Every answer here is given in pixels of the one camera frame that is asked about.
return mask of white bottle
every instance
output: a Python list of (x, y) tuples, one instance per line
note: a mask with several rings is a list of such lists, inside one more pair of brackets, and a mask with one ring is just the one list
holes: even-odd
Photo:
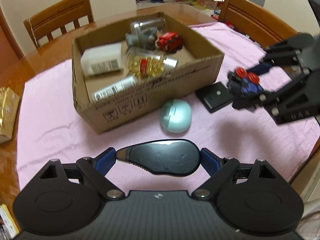
[(80, 63), (84, 76), (93, 76), (124, 68), (121, 42), (86, 49)]
[(133, 76), (126, 77), (110, 86), (107, 86), (97, 92), (92, 94), (92, 98), (95, 101), (101, 100), (103, 98), (110, 97), (122, 90), (132, 87), (136, 84), (136, 80)]

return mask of chair backrest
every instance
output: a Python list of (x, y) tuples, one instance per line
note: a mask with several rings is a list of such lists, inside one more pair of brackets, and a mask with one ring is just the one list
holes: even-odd
[(225, 0), (218, 21), (231, 23), (263, 48), (297, 34), (277, 16), (248, 0)]
[(73, 22), (79, 28), (78, 19), (87, 16), (93, 22), (90, 0), (63, 0), (37, 13), (23, 23), (36, 47), (40, 47), (39, 39), (47, 36), (53, 40), (51, 32), (60, 28), (62, 35), (67, 33), (65, 25)]

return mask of metal screw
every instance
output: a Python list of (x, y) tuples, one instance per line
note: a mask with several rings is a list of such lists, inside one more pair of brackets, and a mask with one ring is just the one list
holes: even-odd
[(107, 196), (111, 198), (119, 198), (122, 196), (122, 191), (118, 189), (112, 189), (107, 192)]
[(273, 116), (277, 116), (279, 114), (278, 108), (276, 108), (276, 107), (272, 108), (271, 113), (272, 113)]
[(310, 71), (309, 71), (307, 68), (304, 68), (304, 69), (303, 69), (303, 73), (304, 73), (305, 75), (309, 75), (309, 74), (310, 74)]
[(260, 101), (266, 101), (266, 95), (265, 94), (261, 94), (260, 96), (259, 96), (259, 98), (260, 98)]
[(206, 190), (206, 189), (203, 189), (203, 188), (200, 188), (200, 189), (197, 189), (195, 191), (195, 195), (197, 197), (207, 197), (210, 195), (210, 191), (209, 190)]

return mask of wooden table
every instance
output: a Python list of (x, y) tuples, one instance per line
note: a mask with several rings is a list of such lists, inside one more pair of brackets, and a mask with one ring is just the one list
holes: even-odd
[[(34, 77), (36, 74), (71, 58), (71, 43), (76, 36), (90, 32), (123, 18), (140, 16), (159, 11), (164, 11), (181, 22), (184, 22), (186, 25), (216, 21), (191, 6), (182, 4), (168, 4), (115, 15), (108, 19), (103, 19), (71, 31), (70, 33), (56, 38), (28, 54), (16, 65), (9, 67), (7, 71), (1, 75), (0, 86), (10, 87), (19, 96), (22, 96), (24, 83), (26, 81)], [(12, 203), (19, 193), (18, 174), (16, 171), (17, 127), (18, 119), (14, 129), (13, 140), (0, 145), (0, 199), (3, 203), (7, 204), (11, 214)]]

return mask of barcode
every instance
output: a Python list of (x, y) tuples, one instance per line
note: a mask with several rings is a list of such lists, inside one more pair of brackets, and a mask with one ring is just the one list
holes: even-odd
[(117, 88), (115, 86), (112, 86), (111, 88), (108, 88), (108, 89), (102, 91), (102, 97), (107, 98), (107, 97), (114, 95), (117, 92), (118, 92)]
[(120, 81), (114, 83), (111, 86), (108, 86), (102, 90), (95, 92), (92, 96), (96, 101), (98, 101), (103, 98), (110, 97), (110, 96), (112, 96), (122, 90), (125, 90), (129, 87), (132, 87), (135, 84), (136, 84), (135, 79), (132, 76), (130, 76), (130, 77), (127, 77), (123, 80), (120, 80)]
[(118, 61), (116, 59), (111, 60), (109, 63), (110, 63), (110, 69), (112, 69), (112, 70), (119, 69)]
[(99, 73), (107, 70), (104, 62), (91, 65), (91, 69), (92, 69), (93, 73), (95, 73), (95, 74), (99, 74)]

